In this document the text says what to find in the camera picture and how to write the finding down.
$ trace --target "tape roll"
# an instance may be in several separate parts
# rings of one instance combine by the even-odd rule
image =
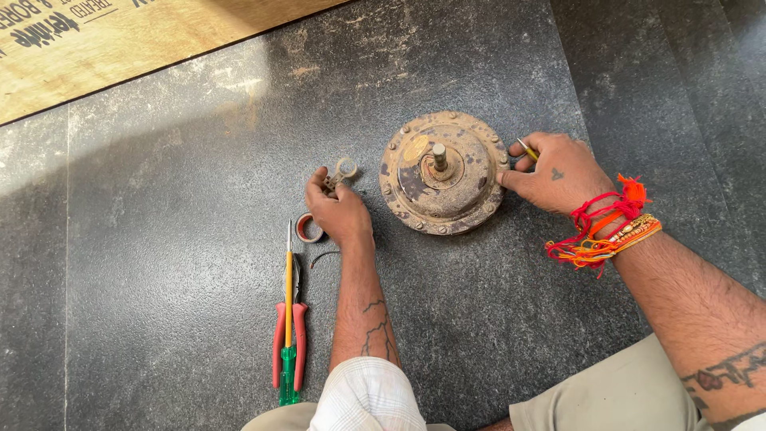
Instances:
[[[319,229],[319,234],[317,234],[315,237],[311,238],[306,234],[306,231],[304,230],[306,227],[306,223],[309,220],[314,220],[314,216],[311,215],[311,212],[307,212],[306,214],[303,214],[302,216],[298,217],[298,221],[295,223],[295,233],[298,235],[298,239],[301,241],[313,244],[314,242],[319,241],[322,238],[322,235],[325,234],[325,231],[322,230],[322,228],[317,225],[317,228]]]

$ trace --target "finger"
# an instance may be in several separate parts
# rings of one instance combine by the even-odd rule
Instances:
[[[345,199],[353,199],[357,198],[358,196],[356,193],[354,193],[353,190],[351,190],[351,187],[347,186],[344,183],[338,183],[336,186],[336,194],[338,195],[338,200],[340,202],[343,202]]]
[[[325,177],[327,176],[327,168],[324,166],[321,166],[319,169],[314,171],[314,174],[311,175],[311,178],[309,178],[309,182],[306,183],[306,204],[311,205],[311,202],[313,202],[314,199],[322,198],[324,197],[324,194],[322,193],[322,186],[324,183],[322,182]]]
[[[519,159],[519,161],[516,162],[515,165],[513,165],[513,169],[516,169],[519,172],[526,172],[535,163],[536,162],[527,154],[526,156]]]
[[[534,173],[521,173],[515,170],[501,170],[497,173],[497,182],[501,186],[517,192],[522,197],[529,195],[534,181]]]
[[[508,154],[511,155],[511,157],[518,157],[524,154],[524,147],[522,144],[519,143],[517,140],[516,142],[512,143],[510,147],[508,147]]]
[[[545,148],[549,145],[552,138],[555,137],[553,133],[546,132],[534,132],[522,138],[524,144],[538,153],[545,151]]]

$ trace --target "black granite floor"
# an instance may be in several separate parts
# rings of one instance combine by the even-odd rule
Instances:
[[[388,211],[382,149],[435,110],[506,141],[588,141],[610,175],[643,176],[668,232],[766,296],[765,28],[758,0],[355,0],[0,128],[0,427],[238,429],[274,408],[284,220],[341,155],[363,169],[427,421],[489,424],[638,341],[612,268],[545,258],[564,219],[509,193],[446,239]],[[317,400],[338,262],[307,273]]]

